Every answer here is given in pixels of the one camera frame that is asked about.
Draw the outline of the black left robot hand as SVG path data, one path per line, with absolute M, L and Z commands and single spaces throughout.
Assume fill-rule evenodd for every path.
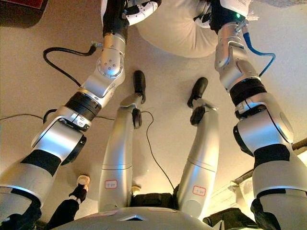
M 103 35 L 118 34 L 127 38 L 128 27 L 148 18 L 161 3 L 160 0 L 101 1 Z

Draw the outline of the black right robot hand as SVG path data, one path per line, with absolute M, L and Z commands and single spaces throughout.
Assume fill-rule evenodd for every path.
M 194 22 L 216 33 L 227 23 L 241 23 L 248 16 L 249 0 L 201 0 L 200 13 Z

